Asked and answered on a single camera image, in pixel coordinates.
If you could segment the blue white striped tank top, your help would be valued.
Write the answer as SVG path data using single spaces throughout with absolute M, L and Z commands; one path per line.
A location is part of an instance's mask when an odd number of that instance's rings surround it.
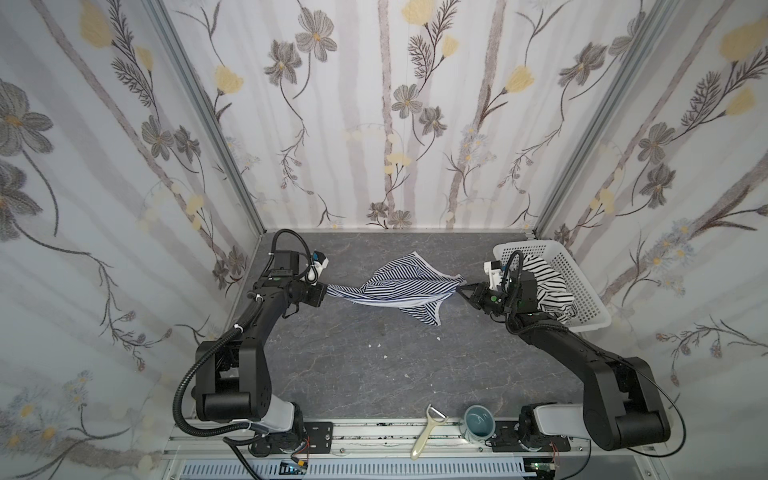
M 327 294 L 352 303 L 398 309 L 419 322 L 440 326 L 440 307 L 466 280 L 444 274 L 417 252 L 380 267 L 362 286 L 329 284 Z

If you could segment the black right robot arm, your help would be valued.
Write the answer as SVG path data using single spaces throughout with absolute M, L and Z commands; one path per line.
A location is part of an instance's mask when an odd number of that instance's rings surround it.
M 581 419 L 589 438 L 606 451 L 662 443 L 671 426 L 650 366 L 623 358 L 571 331 L 538 306 L 533 275 L 522 272 L 494 290 L 487 282 L 456 292 L 507 331 L 553 357 L 583 384 Z

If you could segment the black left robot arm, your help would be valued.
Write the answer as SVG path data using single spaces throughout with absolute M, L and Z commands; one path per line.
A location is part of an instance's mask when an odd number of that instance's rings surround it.
M 320 306 L 327 286 L 319 277 L 327 265 L 319 251 L 271 253 L 231 329 L 220 340 L 198 346 L 191 397 L 197 418 L 217 424 L 205 431 L 207 436 L 224 436 L 236 426 L 252 431 L 254 438 L 246 446 L 254 456 L 306 446 L 300 407 L 273 394 L 265 347 L 277 321 L 289 317 L 291 308 Z

